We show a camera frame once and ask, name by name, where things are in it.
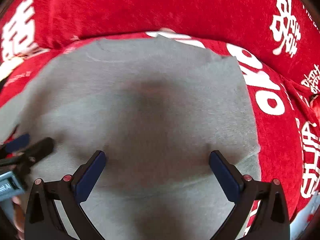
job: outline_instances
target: blue gripper pad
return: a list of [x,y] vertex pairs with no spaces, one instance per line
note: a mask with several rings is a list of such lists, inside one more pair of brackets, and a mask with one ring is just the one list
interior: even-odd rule
[[227,199],[230,202],[237,203],[240,199],[241,187],[227,167],[227,165],[230,164],[220,152],[217,153],[217,151],[213,151],[210,153],[209,165]]
[[30,135],[28,133],[23,134],[16,138],[15,140],[9,142],[5,146],[5,151],[7,153],[17,152],[20,149],[23,149],[28,146],[30,142]]
[[107,158],[105,153],[103,151],[96,151],[91,159],[86,164],[81,165],[74,173],[72,190],[77,204],[88,199],[106,163]]

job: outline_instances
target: red blanket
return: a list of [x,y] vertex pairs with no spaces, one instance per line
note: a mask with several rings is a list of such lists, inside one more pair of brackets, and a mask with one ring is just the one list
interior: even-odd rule
[[[160,27],[208,38],[195,40],[240,62],[257,122],[262,180],[281,180],[290,216],[317,189],[320,130],[308,99],[318,91],[320,33],[299,0],[15,0],[0,27],[3,60],[38,46],[51,49],[14,70],[0,106],[77,39]],[[137,35],[116,38],[148,37]]]

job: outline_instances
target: white lettering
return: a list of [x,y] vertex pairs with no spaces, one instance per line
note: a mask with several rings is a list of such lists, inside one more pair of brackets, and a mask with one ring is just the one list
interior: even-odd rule
[[[274,99],[277,103],[276,107],[271,107],[268,99]],[[260,109],[266,114],[281,115],[285,111],[281,98],[274,92],[260,90],[256,93],[256,101]]]
[[280,55],[282,48],[285,45],[285,52],[289,53],[292,58],[297,53],[297,43],[301,39],[300,25],[294,15],[291,15],[291,2],[292,0],[277,0],[276,7],[279,10],[280,15],[273,15],[272,24],[269,29],[273,33],[273,39],[275,41],[281,41],[280,46],[272,51],[274,55]]
[[33,0],[25,0],[18,5],[15,14],[2,28],[2,59],[9,60],[19,53],[28,50],[35,39],[35,21],[30,18],[35,14],[31,4]]
[[4,87],[9,86],[10,84],[16,82],[18,79],[23,78],[23,77],[29,77],[31,75],[32,71],[27,71],[25,73],[19,74],[14,76],[13,78],[10,78],[5,84]]
[[[262,69],[262,63],[246,49],[227,43],[227,50],[232,56],[236,57],[238,61],[256,69]],[[249,53],[250,57],[243,54],[243,51]]]
[[304,103],[306,103],[307,107],[310,108],[310,104],[309,104],[308,100],[305,97],[303,97],[302,95],[300,95],[298,92],[297,92],[297,94],[300,97],[300,99],[302,100],[302,102],[304,101]]
[[293,109],[293,105],[292,105],[292,103],[291,103],[291,100],[290,100],[290,98],[289,98],[289,95],[288,95],[288,93],[287,93],[287,90],[285,89],[285,87],[284,87],[284,85],[283,85],[283,84],[280,84],[280,85],[283,87],[284,92],[285,92],[285,94],[287,95],[287,99],[289,100],[289,103],[290,103],[291,109],[292,109],[292,110],[294,110],[294,109]]
[[311,195],[315,193],[320,181],[320,169],[318,168],[320,152],[317,150],[320,149],[320,145],[317,143],[319,138],[311,133],[310,125],[316,127],[315,123],[307,121],[301,129],[303,150],[305,152],[314,154],[313,163],[303,163],[303,168],[305,170],[302,175],[303,183],[301,185],[301,196],[303,198],[310,198]]
[[307,9],[306,9],[306,13],[307,13],[308,18],[310,19],[310,21],[312,21],[313,26],[314,26],[314,27],[316,27],[317,31],[319,31],[319,29],[318,29],[318,27],[317,27],[316,23],[312,20],[311,15],[310,15],[310,13],[308,12],[308,10],[307,10]]
[[320,89],[318,87],[320,80],[320,70],[319,65],[314,64],[314,69],[309,72],[309,75],[304,75],[305,79],[303,79],[300,84],[310,88],[310,91],[313,94],[320,93]]
[[296,118],[296,123],[298,127],[298,133],[299,133],[299,138],[300,138],[300,145],[301,145],[301,153],[302,153],[302,161],[304,160],[304,154],[303,154],[303,146],[302,146],[302,138],[301,138],[301,133],[300,133],[300,120]]
[[280,87],[277,84],[274,84],[267,73],[263,71],[258,71],[257,73],[245,68],[240,65],[240,69],[245,74],[243,75],[245,83],[249,86],[269,88],[274,90],[280,90]]
[[205,49],[205,46],[202,44],[201,41],[196,41],[196,40],[175,40],[175,41]]
[[4,192],[9,189],[11,189],[11,186],[10,186],[10,184],[6,183],[0,187],[0,192]]
[[146,35],[154,38],[158,37],[158,35],[161,35],[169,39],[191,39],[191,36],[189,35],[169,32],[146,32]]

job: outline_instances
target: red fabric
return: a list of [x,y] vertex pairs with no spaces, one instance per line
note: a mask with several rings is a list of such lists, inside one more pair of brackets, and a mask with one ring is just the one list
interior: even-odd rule
[[[15,0],[0,21],[10,20]],[[167,27],[178,33],[241,46],[283,76],[300,83],[306,69],[319,62],[320,34],[299,0],[292,0],[292,15],[300,26],[297,53],[290,58],[272,36],[276,0],[34,0],[35,42],[44,48],[61,48],[80,39]]]
[[[10,21],[16,13],[16,8],[23,1],[25,0],[13,2],[0,20],[0,30]],[[248,86],[261,145],[259,159],[262,179],[281,179],[289,213],[292,215],[295,211],[301,210],[309,200],[300,195],[302,173],[306,172],[302,163],[312,163],[315,155],[307,151],[302,152],[301,129],[310,121],[316,125],[310,127],[311,133],[316,137],[320,136],[319,123],[306,103],[311,91],[318,89],[320,34],[302,3],[292,0],[291,15],[295,16],[296,22],[299,23],[301,34],[301,39],[297,41],[297,52],[291,57],[285,52],[284,46],[280,55],[274,55],[273,50],[279,47],[283,40],[282,37],[281,41],[275,41],[270,29],[273,17],[280,15],[276,4],[277,0],[33,0],[33,41],[42,48],[52,50],[26,60],[13,71],[9,78],[11,83],[4,87],[0,94],[0,106],[21,92],[51,58],[61,53],[77,38],[167,27],[200,38],[230,42],[248,49],[269,66],[263,64],[262,69],[256,69],[241,63],[245,68],[254,73],[266,73],[280,88],[273,90]],[[229,55],[225,43],[212,40],[201,42],[219,54]],[[275,93],[281,98],[285,108],[283,114],[271,115],[261,112],[256,98],[257,92],[262,90]],[[268,104],[276,106],[273,99],[269,100]]]
[[320,120],[320,97],[317,96],[313,101],[310,103],[311,108],[316,113],[316,117]]
[[[150,38],[150,36],[146,33],[137,33],[108,37],[108,39],[126,38]],[[5,86],[4,90],[0,94],[0,103],[4,104],[8,98],[11,98],[19,93],[51,58],[55,57],[59,53],[69,53],[70,51],[81,47],[92,40],[94,39],[76,41],[64,50],[52,50],[51,52],[26,60],[22,65],[13,71],[8,81],[9,85]],[[228,49],[226,43],[224,42],[198,38],[192,38],[192,40],[201,42],[206,48],[209,48],[220,55],[230,55],[230,49]],[[254,57],[247,51],[240,49],[240,52],[245,55],[246,58]],[[256,67],[245,64],[244,60],[239,61],[239,63],[241,66],[252,72],[257,73],[258,71]],[[300,85],[297,87],[302,89],[302,91],[297,90],[292,85],[292,81],[280,76],[277,72],[265,64],[262,64],[261,66],[262,68],[259,69],[259,71],[266,73],[271,82],[279,86],[279,90],[268,89],[260,87],[259,85],[247,86],[257,123],[258,138],[261,147],[259,153],[259,163],[262,175],[261,179],[262,181],[271,181],[274,178],[279,178],[281,180],[288,203],[289,215],[292,216],[295,211],[301,210],[309,201],[309,198],[303,198],[300,195],[303,161],[300,140],[301,137],[299,135],[300,132],[297,128],[295,118],[299,119],[299,129],[301,129],[302,125],[307,120],[311,122],[317,122],[317,124],[318,121],[313,110],[310,109],[305,101],[301,100],[297,94],[298,91],[301,95],[308,97],[308,89]],[[12,78],[17,75],[21,75],[26,71],[31,72],[31,75],[24,76],[23,78],[14,82],[10,82]],[[266,113],[265,110],[263,110],[263,108],[261,108],[261,106],[258,104],[258,91],[269,91],[276,94],[284,105],[284,112],[280,115]],[[272,107],[277,106],[277,103],[273,102],[272,100],[269,100],[268,104]],[[312,131],[319,136],[319,125],[317,127],[312,127]],[[304,156],[305,159],[308,158],[310,163],[313,162],[312,155],[304,153]]]

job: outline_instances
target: gray towel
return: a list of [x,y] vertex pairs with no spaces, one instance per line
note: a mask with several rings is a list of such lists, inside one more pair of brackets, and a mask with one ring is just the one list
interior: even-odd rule
[[233,207],[208,166],[212,150],[260,179],[237,60],[163,37],[101,39],[56,57],[0,109],[4,118],[33,142],[57,141],[31,180],[59,180],[95,150],[106,152],[82,204],[106,239],[210,239]]

